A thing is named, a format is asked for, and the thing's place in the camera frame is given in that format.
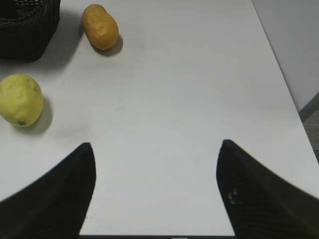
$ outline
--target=table surface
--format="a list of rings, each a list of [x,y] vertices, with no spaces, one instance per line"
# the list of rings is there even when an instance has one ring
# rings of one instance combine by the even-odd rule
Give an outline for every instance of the table surface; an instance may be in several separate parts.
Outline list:
[[[301,111],[319,92],[319,1],[253,0],[253,3],[296,108]]]
[[[1,61],[42,86],[29,128],[0,120],[0,199],[92,143],[97,183],[81,234],[233,235],[215,179],[237,142],[319,196],[318,163],[250,0],[96,0],[121,40],[101,54],[81,34],[89,0],[61,4],[34,63]]]

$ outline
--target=wicker basket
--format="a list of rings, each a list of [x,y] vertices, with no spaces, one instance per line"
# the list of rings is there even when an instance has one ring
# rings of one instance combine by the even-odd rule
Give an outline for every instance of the wicker basket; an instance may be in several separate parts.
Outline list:
[[[2,1],[0,7],[3,8],[8,7],[8,1],[11,1],[10,10],[13,6],[15,16],[0,18],[0,58],[37,60],[56,31],[60,19],[60,0]]]

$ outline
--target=yellow lemon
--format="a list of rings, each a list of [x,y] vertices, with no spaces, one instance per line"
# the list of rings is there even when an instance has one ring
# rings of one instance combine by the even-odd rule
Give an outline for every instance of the yellow lemon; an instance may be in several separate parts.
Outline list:
[[[0,82],[0,114],[9,123],[27,127],[43,110],[40,85],[26,74],[13,74]]]

